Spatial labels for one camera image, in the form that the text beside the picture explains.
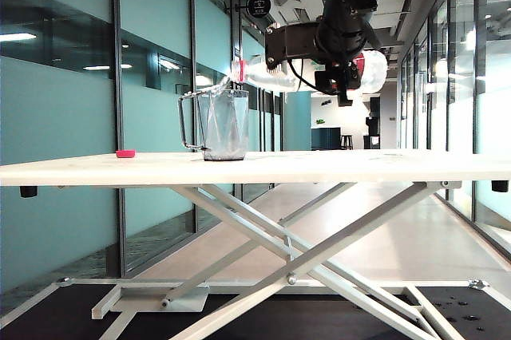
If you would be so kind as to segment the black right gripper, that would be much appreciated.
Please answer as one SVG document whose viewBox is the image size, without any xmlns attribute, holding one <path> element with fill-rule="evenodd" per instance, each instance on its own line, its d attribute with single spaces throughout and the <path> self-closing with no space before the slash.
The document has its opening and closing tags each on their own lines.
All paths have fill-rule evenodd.
<svg viewBox="0 0 511 340">
<path fill-rule="evenodd" d="M 353 60 L 366 43 L 378 48 L 378 38 L 368 22 L 368 14 L 352 10 L 347 0 L 325 0 L 323 16 L 317 29 L 319 48 L 331 61 L 345 65 L 326 65 L 325 70 L 315 72 L 315 88 L 330 96 L 336 96 L 339 107 L 352 106 L 348 90 L 361 85 L 358 67 Z"/>
</svg>

